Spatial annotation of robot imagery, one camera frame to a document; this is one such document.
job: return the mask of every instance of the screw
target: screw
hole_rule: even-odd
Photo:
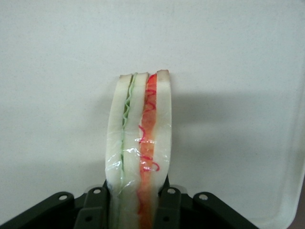
[[[208,196],[205,195],[205,194],[200,194],[200,195],[199,195],[199,199],[201,199],[201,200],[208,200],[209,198],[208,198]]]
[[[167,190],[167,193],[169,193],[169,194],[175,194],[176,191],[175,191],[175,189],[173,189],[173,188],[169,188],[169,189]]]

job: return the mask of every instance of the fake sandwich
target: fake sandwich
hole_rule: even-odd
[[[149,229],[170,163],[172,106],[167,70],[120,76],[107,132],[109,228]]]

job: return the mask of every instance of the white surface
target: white surface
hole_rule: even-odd
[[[305,2],[0,2],[0,223],[105,179],[118,76],[169,69],[169,178],[260,228],[304,177]]]

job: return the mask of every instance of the tomato slice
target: tomato slice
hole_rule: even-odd
[[[140,229],[150,229],[153,226],[151,204],[151,172],[158,171],[159,165],[153,162],[154,125],[156,123],[157,74],[151,75],[146,84],[145,103],[141,125],[142,138],[140,140],[140,175],[141,184],[137,190],[140,202],[138,214]]]

